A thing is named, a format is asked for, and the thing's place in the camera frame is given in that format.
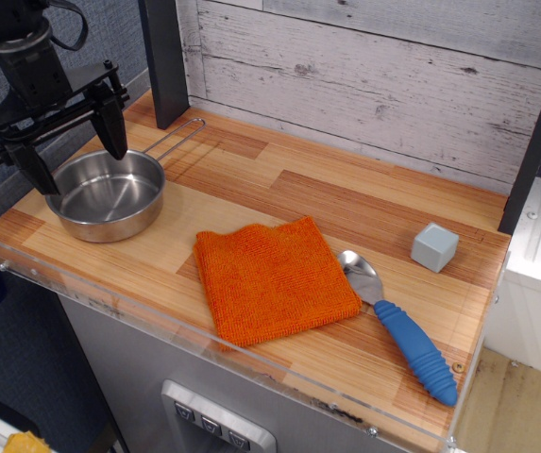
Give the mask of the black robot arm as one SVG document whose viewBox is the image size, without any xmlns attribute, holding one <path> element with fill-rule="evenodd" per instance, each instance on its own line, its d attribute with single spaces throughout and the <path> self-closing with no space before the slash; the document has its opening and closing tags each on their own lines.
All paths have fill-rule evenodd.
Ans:
<svg viewBox="0 0 541 453">
<path fill-rule="evenodd" d="M 16 166 L 42 194 L 59 189 L 36 148 L 75 126 L 91 122 L 115 159 L 127 152 L 128 94 L 117 64 L 63 68 L 58 48 L 79 50 L 89 27 L 81 25 L 75 43 L 62 42 L 43 14 L 50 7 L 81 11 L 69 1 L 0 1 L 0 69 L 9 84 L 0 103 L 0 165 Z"/>
</svg>

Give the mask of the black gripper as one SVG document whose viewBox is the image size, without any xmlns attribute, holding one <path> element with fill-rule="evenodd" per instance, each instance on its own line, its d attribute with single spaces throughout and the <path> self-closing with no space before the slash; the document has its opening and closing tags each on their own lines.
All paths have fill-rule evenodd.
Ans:
<svg viewBox="0 0 541 453">
<path fill-rule="evenodd" d="M 59 189 L 34 145 L 85 121 L 115 159 L 124 158 L 128 95 L 117 64 L 106 59 L 66 70 L 49 40 L 15 40 L 0 41 L 0 68 L 9 83 L 0 103 L 0 164 L 14 163 L 39 193 Z"/>
</svg>

